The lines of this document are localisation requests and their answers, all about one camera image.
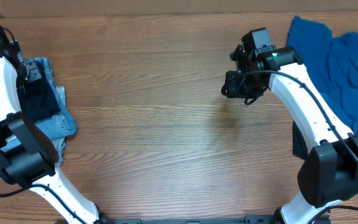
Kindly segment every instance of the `folded clothing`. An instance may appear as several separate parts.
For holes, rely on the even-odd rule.
[[[325,25],[295,16],[287,46],[300,54],[311,81],[336,116],[358,134],[358,33],[333,38]]]
[[[49,138],[52,140],[53,145],[55,146],[58,156],[59,163],[63,162],[63,153],[66,146],[65,138],[67,136],[75,134],[77,126],[73,117],[70,115],[66,109],[66,96],[64,86],[56,86],[55,79],[53,78],[53,71],[49,64],[47,58],[35,58],[41,64],[40,69],[43,69],[45,72],[46,79],[50,87],[55,94],[55,98],[58,101],[60,107],[60,112],[53,115],[52,117],[43,119],[35,123],[35,125]],[[1,148],[2,151],[6,152],[13,147],[16,147],[20,144],[20,141],[12,136],[7,140],[7,145]]]

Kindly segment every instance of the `black camera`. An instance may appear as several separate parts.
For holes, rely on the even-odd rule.
[[[236,62],[236,71],[226,72],[221,93],[228,98],[245,98],[251,104],[269,87],[268,70],[279,71],[283,65],[302,64],[302,59],[292,47],[277,49],[266,28],[250,31],[242,37],[230,60]]]

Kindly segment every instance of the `denim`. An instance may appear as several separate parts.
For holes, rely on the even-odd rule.
[[[59,163],[62,164],[63,153],[66,147],[65,138],[75,134],[77,126],[75,124],[74,118],[66,109],[65,87],[56,86],[49,60],[45,57],[35,58],[35,60],[40,62],[42,65],[42,68],[40,69],[44,70],[46,79],[48,80],[48,83],[51,86],[60,107],[60,112],[58,114],[55,114],[50,118],[43,119],[42,121],[38,121],[35,123],[35,125],[49,139],[51,139],[55,149],[58,152]],[[19,144],[20,141],[15,136],[12,136],[7,140],[7,145],[1,150],[6,152],[13,147],[18,146]]]

